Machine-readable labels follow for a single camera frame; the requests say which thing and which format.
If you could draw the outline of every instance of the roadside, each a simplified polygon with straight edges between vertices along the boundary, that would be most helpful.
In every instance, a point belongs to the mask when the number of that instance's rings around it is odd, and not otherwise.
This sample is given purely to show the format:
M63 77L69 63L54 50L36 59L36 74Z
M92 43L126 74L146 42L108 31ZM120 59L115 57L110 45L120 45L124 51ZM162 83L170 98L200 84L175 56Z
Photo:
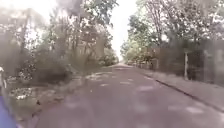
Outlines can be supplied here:
M184 80L182 77L177 77L175 75L168 75L144 69L136 68L136 71L224 113L224 100L222 98L224 97L223 87L214 84Z

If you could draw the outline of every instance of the post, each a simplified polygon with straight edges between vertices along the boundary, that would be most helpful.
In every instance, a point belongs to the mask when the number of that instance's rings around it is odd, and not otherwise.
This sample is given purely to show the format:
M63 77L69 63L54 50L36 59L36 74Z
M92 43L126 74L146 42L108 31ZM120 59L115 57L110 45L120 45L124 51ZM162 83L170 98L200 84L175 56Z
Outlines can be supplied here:
M184 79L188 80L188 52L185 51Z

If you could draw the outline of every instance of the paved road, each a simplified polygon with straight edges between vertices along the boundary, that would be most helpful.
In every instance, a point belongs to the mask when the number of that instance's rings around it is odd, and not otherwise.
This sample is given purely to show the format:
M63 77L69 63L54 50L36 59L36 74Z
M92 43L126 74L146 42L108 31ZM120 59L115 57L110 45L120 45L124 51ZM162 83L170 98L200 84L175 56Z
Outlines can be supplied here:
M10 116L3 98L0 96L0 128L16 128L15 120Z
M224 115L135 72L115 66L43 111L36 128L224 128Z

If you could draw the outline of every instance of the road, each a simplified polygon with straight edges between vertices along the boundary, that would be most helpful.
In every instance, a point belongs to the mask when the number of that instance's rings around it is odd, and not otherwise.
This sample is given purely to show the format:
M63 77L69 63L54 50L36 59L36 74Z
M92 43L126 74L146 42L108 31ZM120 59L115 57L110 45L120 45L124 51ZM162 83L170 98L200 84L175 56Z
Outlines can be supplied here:
M0 96L0 128L16 128L16 122L6 109L2 96Z
M33 120L35 128L224 128L221 112L121 65Z

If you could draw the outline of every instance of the bright sky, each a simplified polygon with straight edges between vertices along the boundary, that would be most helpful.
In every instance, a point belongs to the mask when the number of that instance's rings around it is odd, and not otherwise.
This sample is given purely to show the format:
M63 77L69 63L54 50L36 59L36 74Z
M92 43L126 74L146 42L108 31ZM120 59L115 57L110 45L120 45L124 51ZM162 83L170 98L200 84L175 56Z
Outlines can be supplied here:
M120 56L120 47L128 38L128 23L129 17L137 11L136 0L117 0L119 6L113 10L112 23L114 29L112 30L113 35L113 49L116 51L116 54L119 56L119 59L122 59Z
M117 0L119 6L113 10L111 31L113 35L113 49L120 56L120 46L128 37L128 23L130 15L136 12L136 0ZM45 18L49 18L51 9L55 6L55 0L0 0L1 6L14 7L18 9L33 8Z

